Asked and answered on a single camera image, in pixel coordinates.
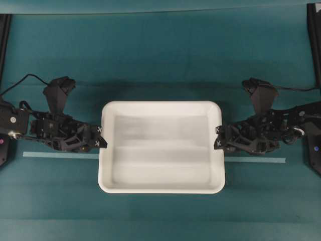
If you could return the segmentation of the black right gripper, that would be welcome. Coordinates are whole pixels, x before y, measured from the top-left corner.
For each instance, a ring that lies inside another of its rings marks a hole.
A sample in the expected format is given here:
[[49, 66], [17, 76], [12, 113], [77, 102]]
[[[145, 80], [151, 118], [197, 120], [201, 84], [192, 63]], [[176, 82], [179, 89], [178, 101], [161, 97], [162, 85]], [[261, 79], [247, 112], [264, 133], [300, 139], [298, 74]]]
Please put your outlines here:
[[288, 144], [288, 111], [268, 111], [248, 119], [215, 127], [218, 135], [215, 150], [225, 153], [244, 151], [263, 155], [279, 148], [279, 142]]

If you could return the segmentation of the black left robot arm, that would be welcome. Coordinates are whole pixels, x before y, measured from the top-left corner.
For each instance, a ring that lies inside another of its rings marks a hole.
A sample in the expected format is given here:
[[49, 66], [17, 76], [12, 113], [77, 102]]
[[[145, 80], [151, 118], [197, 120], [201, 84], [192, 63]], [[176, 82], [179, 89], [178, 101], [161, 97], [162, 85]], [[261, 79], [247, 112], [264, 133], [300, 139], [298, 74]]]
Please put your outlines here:
[[8, 160], [9, 141], [43, 143], [57, 151], [87, 153], [107, 148], [103, 128], [73, 119], [62, 112], [32, 110], [26, 101], [18, 108], [1, 98], [1, 166]]

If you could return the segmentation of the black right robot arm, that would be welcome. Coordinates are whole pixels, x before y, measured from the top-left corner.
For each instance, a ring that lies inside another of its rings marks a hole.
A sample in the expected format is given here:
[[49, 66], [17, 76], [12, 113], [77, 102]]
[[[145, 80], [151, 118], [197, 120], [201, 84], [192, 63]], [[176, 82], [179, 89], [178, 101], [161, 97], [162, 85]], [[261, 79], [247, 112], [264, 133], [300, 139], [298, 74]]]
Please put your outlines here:
[[229, 125], [215, 128], [214, 149], [225, 153], [244, 151], [264, 155], [279, 148], [279, 143], [294, 144], [307, 138], [309, 165], [320, 173], [320, 102], [286, 110], [269, 109]]

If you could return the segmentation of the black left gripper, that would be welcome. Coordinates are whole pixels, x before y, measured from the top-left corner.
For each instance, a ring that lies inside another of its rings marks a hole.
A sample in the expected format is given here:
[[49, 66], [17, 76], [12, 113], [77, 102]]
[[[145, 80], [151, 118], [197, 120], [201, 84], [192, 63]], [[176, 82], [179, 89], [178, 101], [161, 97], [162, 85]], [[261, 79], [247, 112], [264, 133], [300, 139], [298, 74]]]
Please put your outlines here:
[[57, 151], [89, 152], [96, 148], [107, 148], [107, 141], [97, 137], [102, 126], [80, 122], [65, 114], [34, 112], [31, 121], [30, 139], [43, 143]]

